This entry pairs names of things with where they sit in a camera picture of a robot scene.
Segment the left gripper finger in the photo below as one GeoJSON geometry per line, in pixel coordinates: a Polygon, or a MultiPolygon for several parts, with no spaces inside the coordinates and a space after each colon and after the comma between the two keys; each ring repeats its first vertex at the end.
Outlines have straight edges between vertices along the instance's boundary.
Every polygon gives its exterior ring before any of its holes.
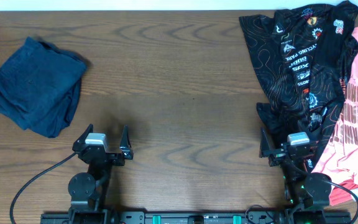
{"type": "Polygon", "coordinates": [[[124,159],[133,160],[134,153],[129,139],[129,128],[127,125],[125,125],[123,128],[122,138],[120,141],[119,148],[122,152],[124,159]]]}
{"type": "Polygon", "coordinates": [[[85,143],[85,139],[88,137],[89,133],[93,132],[93,125],[89,124],[89,126],[85,129],[83,134],[73,143],[73,146],[79,146],[85,143]]]}

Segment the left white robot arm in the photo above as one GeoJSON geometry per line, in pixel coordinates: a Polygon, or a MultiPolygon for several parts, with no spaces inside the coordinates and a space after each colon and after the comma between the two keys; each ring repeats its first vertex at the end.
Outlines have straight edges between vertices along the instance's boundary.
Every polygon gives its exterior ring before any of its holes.
{"type": "Polygon", "coordinates": [[[119,153],[108,151],[106,135],[95,133],[92,124],[73,143],[72,149],[78,158],[88,165],[88,170],[74,175],[69,181],[71,207],[68,212],[68,224],[119,223],[118,213],[105,208],[104,201],[112,167],[124,166],[125,161],[134,158],[128,127],[125,125],[123,128],[119,153]]]}

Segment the black printed cycling jersey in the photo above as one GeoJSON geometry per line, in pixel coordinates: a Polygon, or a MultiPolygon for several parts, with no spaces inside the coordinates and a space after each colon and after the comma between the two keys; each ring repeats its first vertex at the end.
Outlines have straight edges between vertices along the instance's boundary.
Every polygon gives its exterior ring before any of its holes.
{"type": "Polygon", "coordinates": [[[316,164],[344,106],[343,88],[358,53],[352,36],[358,7],[310,4],[241,16],[250,61],[268,101],[257,112],[276,145],[306,132],[316,164]]]}

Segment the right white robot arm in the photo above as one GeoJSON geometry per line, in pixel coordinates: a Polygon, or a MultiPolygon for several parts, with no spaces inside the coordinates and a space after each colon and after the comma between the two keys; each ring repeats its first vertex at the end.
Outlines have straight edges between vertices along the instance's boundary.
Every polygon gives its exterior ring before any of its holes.
{"type": "Polygon", "coordinates": [[[270,167],[279,166],[284,178],[285,198],[291,203],[273,215],[274,223],[318,223],[325,222],[324,208],[329,205],[331,193],[330,177],[311,173],[308,159],[314,153],[312,142],[305,132],[290,134],[287,142],[276,147],[272,136],[260,130],[260,158],[267,158],[270,167]]]}

